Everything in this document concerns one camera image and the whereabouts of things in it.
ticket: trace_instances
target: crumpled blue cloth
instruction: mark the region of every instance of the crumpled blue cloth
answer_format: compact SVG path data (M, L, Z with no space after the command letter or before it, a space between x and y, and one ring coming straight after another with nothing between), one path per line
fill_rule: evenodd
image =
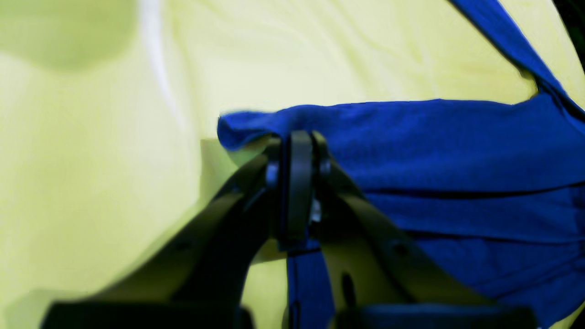
M496 0L451 1L536 77L538 95L242 111L220 117L218 137L236 150L319 131L369 201L441 267L487 297L532 307L549 327L585 300L585 115ZM334 309L321 255L288 266L294 326L323 327Z

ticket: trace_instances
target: wrinkled sheet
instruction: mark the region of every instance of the wrinkled sheet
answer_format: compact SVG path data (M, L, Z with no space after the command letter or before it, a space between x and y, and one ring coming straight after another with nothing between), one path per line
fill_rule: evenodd
M552 2L501 3L585 107ZM202 209L258 152L221 148L221 113L536 92L447 1L3 0L0 31L0 329L37 328ZM251 267L243 303L280 325L284 261Z

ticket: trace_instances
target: blue fabric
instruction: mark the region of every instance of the blue fabric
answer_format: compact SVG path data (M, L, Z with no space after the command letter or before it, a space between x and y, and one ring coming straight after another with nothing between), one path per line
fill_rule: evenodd
M585 300L585 115L496 0L451 1L536 77L538 95L237 112L220 118L219 140L236 150L320 131L370 202L439 265L548 327ZM317 328L334 313L321 255L288 265L295 327Z

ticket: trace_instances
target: yellow sheet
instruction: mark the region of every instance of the yellow sheet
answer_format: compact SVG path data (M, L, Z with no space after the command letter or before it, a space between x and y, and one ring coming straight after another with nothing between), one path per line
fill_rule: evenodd
M583 107L551 1L501 2ZM2 0L0 72L0 329L38 328L196 214L258 152L222 150L222 112L535 92L447 0ZM283 261L250 269L259 329L285 297Z

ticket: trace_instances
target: black mount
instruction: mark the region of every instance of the black mount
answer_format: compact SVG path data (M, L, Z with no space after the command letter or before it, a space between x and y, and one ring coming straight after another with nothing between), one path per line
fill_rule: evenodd
M252 259L268 239L292 250L309 237L329 272L329 328L537 327L530 309L447 275L366 200L320 133L295 131L271 138L141 268L87 299L54 303L42 328L254 328L240 307Z

